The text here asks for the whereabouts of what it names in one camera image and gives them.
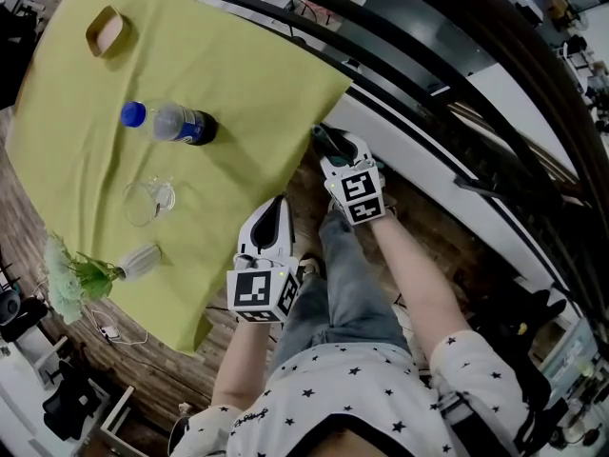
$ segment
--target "leg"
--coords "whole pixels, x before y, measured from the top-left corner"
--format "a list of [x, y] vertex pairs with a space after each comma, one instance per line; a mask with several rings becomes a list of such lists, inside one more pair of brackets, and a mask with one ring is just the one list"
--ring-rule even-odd
[[307, 274], [275, 348], [271, 373], [290, 357], [312, 347], [315, 335], [327, 329], [329, 323], [325, 280], [317, 274]]
[[386, 342], [408, 350], [402, 327], [339, 210], [320, 228], [327, 267], [331, 342]]

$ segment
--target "glass cup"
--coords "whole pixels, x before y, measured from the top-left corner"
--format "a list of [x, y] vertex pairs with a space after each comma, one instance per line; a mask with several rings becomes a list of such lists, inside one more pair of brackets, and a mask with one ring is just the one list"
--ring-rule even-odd
[[173, 209], [175, 191], [170, 182], [159, 182], [154, 177], [148, 182], [136, 181], [125, 188], [123, 208], [128, 221], [143, 227]]

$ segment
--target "floor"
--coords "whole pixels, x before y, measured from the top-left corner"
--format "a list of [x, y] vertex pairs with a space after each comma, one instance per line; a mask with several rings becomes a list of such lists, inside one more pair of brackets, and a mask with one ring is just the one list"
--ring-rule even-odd
[[[55, 5], [60, 0], [51, 1]], [[52, 5], [49, 5], [49, 11], [52, 11]], [[12, 263], [11, 276], [21, 278], [19, 283], [24, 293], [32, 294], [44, 279], [41, 262], [46, 234], [42, 220], [22, 190], [2, 147], [10, 114], [10, 109], [0, 111], [0, 247], [3, 260]], [[386, 177], [388, 192], [398, 200], [401, 222], [438, 263], [453, 284], [465, 311], [471, 299], [492, 293], [494, 286], [510, 276], [511, 268], [461, 224], [401, 177], [391, 171], [386, 172]], [[321, 222], [328, 202], [322, 179], [318, 162], [309, 151], [286, 190], [295, 212], [297, 253], [320, 249], [315, 228]], [[388, 298], [395, 300], [399, 293], [370, 232], [362, 227], [358, 228], [358, 235]], [[466, 286], [467, 294], [453, 283], [456, 274], [462, 279], [462, 286]], [[46, 287], [43, 285], [41, 290], [46, 292]], [[218, 293], [214, 305], [226, 306], [223, 291]], [[110, 315], [125, 339], [143, 339], [145, 333], [110, 301], [93, 304], [90, 308]], [[136, 417], [149, 422], [159, 434], [167, 435], [179, 416], [179, 404], [188, 402], [195, 410], [208, 405], [218, 367], [236, 326], [234, 316], [226, 311], [208, 309], [206, 316], [214, 328], [193, 357], [172, 351], [153, 336], [143, 345], [110, 346], [94, 331], [86, 317], [66, 327], [51, 314], [42, 325], [52, 338], [66, 334], [73, 343], [76, 357], [90, 364], [96, 377], [107, 382], [115, 395], [128, 385], [134, 386], [131, 401]], [[269, 356], [274, 344], [269, 339]]]

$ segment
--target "star-patterned shirt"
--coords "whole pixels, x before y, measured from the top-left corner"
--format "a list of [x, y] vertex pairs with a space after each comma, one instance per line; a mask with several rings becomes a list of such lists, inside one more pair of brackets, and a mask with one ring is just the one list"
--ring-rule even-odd
[[457, 456], [447, 421], [463, 402], [511, 442], [528, 415], [511, 367], [474, 331], [447, 337], [419, 379], [411, 355], [389, 344], [323, 344], [301, 352], [269, 378], [245, 412], [210, 407], [189, 419], [172, 457], [283, 457], [324, 425], [365, 429], [402, 455]]

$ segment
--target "yellow-green cloth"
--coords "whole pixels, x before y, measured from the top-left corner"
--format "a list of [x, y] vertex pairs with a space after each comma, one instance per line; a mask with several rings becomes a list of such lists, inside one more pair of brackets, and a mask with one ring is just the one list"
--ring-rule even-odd
[[[95, 58], [85, 31], [106, 5], [131, 23], [125, 51]], [[239, 229], [284, 189], [350, 81], [281, 37], [194, 0], [63, 0], [33, 57], [8, 143], [47, 228], [116, 263], [157, 243], [163, 264], [110, 299], [171, 348], [194, 351]], [[222, 125], [203, 147], [152, 144], [120, 125], [129, 100], [167, 98]], [[144, 228], [124, 214], [129, 183], [171, 179], [176, 206]]]

